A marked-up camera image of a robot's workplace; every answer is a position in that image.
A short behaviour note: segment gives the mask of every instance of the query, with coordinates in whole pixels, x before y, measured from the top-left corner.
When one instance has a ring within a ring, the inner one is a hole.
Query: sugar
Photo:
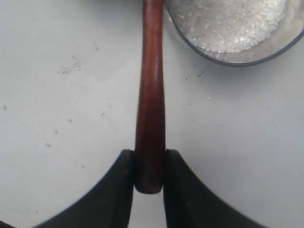
[[[217,53],[251,49],[285,17],[286,0],[172,0],[170,11],[195,46]]]

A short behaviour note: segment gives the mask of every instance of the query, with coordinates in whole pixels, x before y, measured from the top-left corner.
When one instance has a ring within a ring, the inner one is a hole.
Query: clear glass bowl
[[[287,51],[304,36],[304,0],[287,0],[285,18],[265,39],[249,50],[238,53],[217,53],[203,50],[193,45],[179,29],[177,20],[171,13],[174,0],[166,1],[166,8],[171,20],[184,41],[206,59],[225,66],[247,67],[269,61]]]

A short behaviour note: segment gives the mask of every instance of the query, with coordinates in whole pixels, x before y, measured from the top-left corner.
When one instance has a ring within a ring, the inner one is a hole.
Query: reddish-brown wooden handle
[[[135,187],[158,193],[163,184],[165,102],[162,75],[164,0],[143,0],[142,76],[135,143]]]

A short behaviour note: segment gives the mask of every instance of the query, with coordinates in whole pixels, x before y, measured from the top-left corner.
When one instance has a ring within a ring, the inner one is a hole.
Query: salt
[[[188,40],[204,50],[237,53],[269,38],[286,0],[172,0],[170,11]]]

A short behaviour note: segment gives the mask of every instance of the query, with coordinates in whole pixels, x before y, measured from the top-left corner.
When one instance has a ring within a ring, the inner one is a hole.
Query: white countertop
[[[27,228],[133,149],[141,1],[3,0],[0,27],[0,220]],[[166,20],[167,147],[271,228],[304,224],[302,50],[304,40],[259,66],[217,66]],[[129,227],[165,228],[162,195],[135,192]]]

